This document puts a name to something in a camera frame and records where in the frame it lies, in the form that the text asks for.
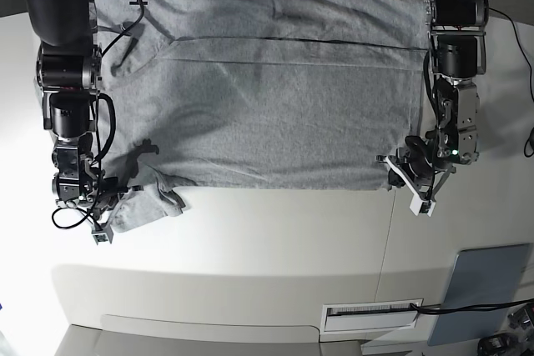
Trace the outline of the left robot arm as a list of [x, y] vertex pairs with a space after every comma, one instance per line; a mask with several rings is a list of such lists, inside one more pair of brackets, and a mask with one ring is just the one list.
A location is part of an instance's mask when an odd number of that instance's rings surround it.
[[415, 215], [432, 215], [435, 196], [456, 166], [477, 160], [480, 100], [474, 78], [486, 72], [489, 12], [489, 0], [427, 0], [423, 78], [435, 127], [377, 158], [389, 168], [389, 185], [410, 189]]

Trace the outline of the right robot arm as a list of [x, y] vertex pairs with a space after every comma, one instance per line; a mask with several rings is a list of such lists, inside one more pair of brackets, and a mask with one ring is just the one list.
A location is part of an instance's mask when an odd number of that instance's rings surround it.
[[111, 97], [100, 91], [105, 49], [97, 42], [94, 0], [26, 0], [40, 38], [36, 83], [42, 94], [43, 127], [53, 136], [52, 188], [58, 211], [73, 210], [89, 223], [96, 243], [112, 242], [104, 213], [130, 188], [102, 167], [116, 132]]

